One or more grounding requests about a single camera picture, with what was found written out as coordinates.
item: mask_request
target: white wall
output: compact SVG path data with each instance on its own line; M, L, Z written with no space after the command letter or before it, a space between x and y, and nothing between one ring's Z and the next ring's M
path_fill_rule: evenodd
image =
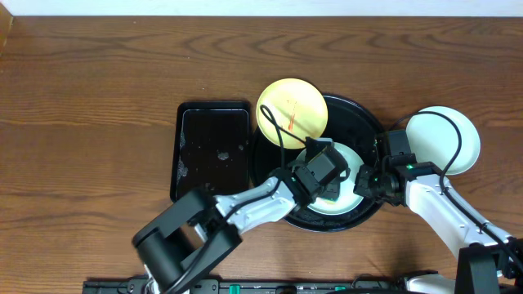
M523 16L523 0L0 0L14 16Z

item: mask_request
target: black container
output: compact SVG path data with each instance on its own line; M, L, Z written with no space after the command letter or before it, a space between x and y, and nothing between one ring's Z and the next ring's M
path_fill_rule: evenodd
M332 138L353 149L365 164L373 166L376 163L376 153L373 147L374 136L383 132L382 124L363 106L353 100L335 95L324 95L329 112L329 120L322 137ZM296 159L301 149L286 149L285 161L289 163ZM257 128L253 134L250 150L249 174L255 186L263 183L269 173L279 167L279 146L267 140ZM368 199L352 211L338 215L327 216L306 208L291 212L285 220L297 227L318 232L334 232L350 229L368 220L379 208Z
M185 102L178 107L173 202L198 186L224 195L248 189L249 111L243 101Z

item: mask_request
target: wood grain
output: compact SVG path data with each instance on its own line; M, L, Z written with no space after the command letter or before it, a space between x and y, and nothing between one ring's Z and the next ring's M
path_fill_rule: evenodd
M481 156L454 186L523 229L523 20L21 17L0 60L0 288L80 292L143 273L131 237L170 203L177 106L249 100L280 78L348 96L384 125L429 105L466 114ZM384 206L336 234L264 225L213 273L347 280L456 260L424 221Z

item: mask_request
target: wooden surface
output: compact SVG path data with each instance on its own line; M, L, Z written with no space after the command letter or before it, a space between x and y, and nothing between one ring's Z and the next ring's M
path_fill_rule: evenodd
M143 273L131 238L170 203L178 105L249 100L280 78L357 100L384 125L466 114L477 164L454 187L523 236L523 20L17 18L0 60L0 292L80 292ZM456 260L408 208L336 234L281 221L244 236L223 278L347 280Z

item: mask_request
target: yellow plate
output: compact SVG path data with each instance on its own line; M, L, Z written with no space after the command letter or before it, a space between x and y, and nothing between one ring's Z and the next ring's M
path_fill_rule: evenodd
M279 146L275 127L262 114L260 106L267 106L276 122L285 131L305 140L307 136L319 138L327 127L327 105L320 91L308 82L286 78L269 85L260 95L256 105L256 120L261 133ZM286 149L305 147L300 141L281 132Z

